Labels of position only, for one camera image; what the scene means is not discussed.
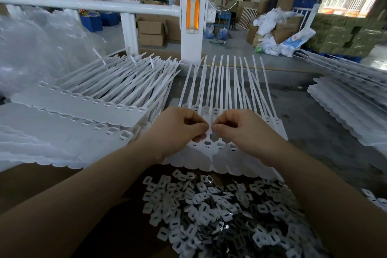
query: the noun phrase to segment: stool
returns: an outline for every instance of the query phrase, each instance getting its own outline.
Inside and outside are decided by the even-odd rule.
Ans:
[[[235,28],[235,18],[233,18],[233,19],[231,19],[231,26],[230,26],[230,29],[234,29],[234,30],[236,30],[236,28]]]

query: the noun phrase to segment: blue plastic container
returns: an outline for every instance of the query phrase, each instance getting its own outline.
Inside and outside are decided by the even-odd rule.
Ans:
[[[98,13],[89,13],[87,17],[80,16],[82,25],[90,32],[102,31],[102,21]]]
[[[120,24],[120,16],[118,13],[99,13],[101,16],[102,26],[111,27]]]

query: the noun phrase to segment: orange light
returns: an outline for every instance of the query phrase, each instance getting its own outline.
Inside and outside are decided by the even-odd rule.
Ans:
[[[193,25],[195,26],[195,29],[199,29],[199,9],[200,9],[200,0],[196,0],[195,2],[195,20],[193,22]]]
[[[191,26],[191,1],[187,0],[187,29]]]

